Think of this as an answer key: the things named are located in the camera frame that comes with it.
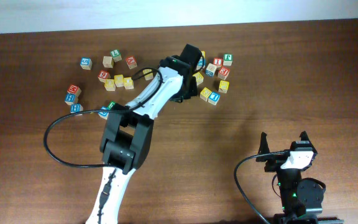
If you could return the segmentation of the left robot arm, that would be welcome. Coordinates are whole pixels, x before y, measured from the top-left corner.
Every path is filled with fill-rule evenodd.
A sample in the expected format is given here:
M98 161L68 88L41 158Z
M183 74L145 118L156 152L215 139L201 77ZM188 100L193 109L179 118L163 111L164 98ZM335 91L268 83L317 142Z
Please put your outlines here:
M168 101L181 103L196 96L193 75L202 56L199 48L186 44L180 55L169 56L152 69L155 76L140 95L112 107L99 147L104 165L101 185L87 223L118 222L129 180L149 153L155 118Z

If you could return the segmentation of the yellow S block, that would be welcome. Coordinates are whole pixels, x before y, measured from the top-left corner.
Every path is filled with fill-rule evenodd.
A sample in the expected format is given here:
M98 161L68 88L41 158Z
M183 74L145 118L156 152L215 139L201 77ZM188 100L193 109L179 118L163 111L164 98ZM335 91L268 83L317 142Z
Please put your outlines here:
M203 83L204 81L204 76L201 74L201 72L197 72L193 75L193 77L196 78L196 84L197 85L200 85Z

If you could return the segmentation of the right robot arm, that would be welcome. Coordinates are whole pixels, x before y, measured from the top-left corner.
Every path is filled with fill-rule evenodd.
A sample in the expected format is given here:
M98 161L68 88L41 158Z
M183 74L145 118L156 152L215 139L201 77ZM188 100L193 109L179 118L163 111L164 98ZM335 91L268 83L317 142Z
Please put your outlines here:
M289 149L272 152L267 143L267 134L261 133L257 162L265 164L265 172L274 172L278 180L281 214L273 216L274 223L344 223L334 218L319 218L323 212L322 202L326 185L314 178L303 178L301 173L312 166L318 152L307 133L293 141Z

